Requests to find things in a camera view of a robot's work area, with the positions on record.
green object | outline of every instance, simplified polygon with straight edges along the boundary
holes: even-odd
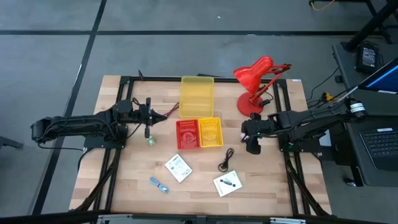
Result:
[[[147,138],[147,142],[149,146],[154,146],[156,144],[156,141],[152,136],[149,136],[149,138]]]

wooden tabletop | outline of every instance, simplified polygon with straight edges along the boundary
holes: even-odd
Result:
[[[106,75],[99,91],[95,113],[110,108],[115,103],[120,76]],[[292,110],[307,109],[300,80],[287,80]],[[175,122],[178,111],[166,121],[151,128],[155,146],[148,146],[144,126],[129,138],[122,150],[112,201],[112,212],[171,213],[207,215],[281,215],[292,214],[286,170],[276,139],[259,139],[260,155],[252,155],[240,143],[241,123],[248,119],[236,108],[238,97],[246,90],[238,83],[215,83],[214,117],[221,119],[224,146],[178,151]],[[279,91],[283,102],[282,90]],[[158,113],[167,113],[179,101],[180,82],[134,82],[132,95],[140,103],[152,98],[151,107]],[[275,113],[275,103],[264,107],[263,118]],[[235,154],[229,161],[229,171],[235,170],[243,185],[241,189],[222,198],[217,193],[213,179],[223,175],[217,166],[223,162],[228,148]],[[185,160],[193,172],[181,183],[164,166],[176,153]],[[73,191],[70,208],[79,206],[98,182],[104,149],[95,149],[85,156]],[[301,153],[306,185],[327,212],[329,199],[319,161],[309,153]],[[153,176],[169,187],[163,194],[149,182]],[[108,186],[101,198],[104,207]],[[296,186],[299,210],[302,212],[299,189]]]

yellow plastic container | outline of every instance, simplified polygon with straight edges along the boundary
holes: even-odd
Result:
[[[214,78],[182,77],[178,113],[182,119],[213,117]]]
[[[220,118],[201,118],[198,121],[200,147],[216,147],[224,144]]]

white card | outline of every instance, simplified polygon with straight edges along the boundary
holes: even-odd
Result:
[[[186,177],[188,177],[188,175],[192,173],[192,169],[178,154],[173,156],[171,160],[167,161],[165,166],[179,183],[181,183]]]
[[[238,190],[242,187],[235,170],[213,180],[220,197]]]

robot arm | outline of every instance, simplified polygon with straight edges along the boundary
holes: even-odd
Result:
[[[261,120],[261,115],[252,114],[251,119],[242,123],[241,131],[245,134],[243,142],[246,150],[260,154],[258,138],[284,138],[292,145],[309,139],[318,140],[324,132],[337,123],[359,122],[367,113],[361,102],[345,99],[344,102],[307,111],[283,111],[268,115]]]
[[[42,144],[60,136],[84,136],[98,137],[104,142],[123,142],[127,138],[128,123],[145,124],[145,137],[149,138],[149,126],[167,118],[150,109],[150,98],[138,107],[133,110],[130,100],[122,100],[95,115],[43,118],[30,127],[32,140]]]

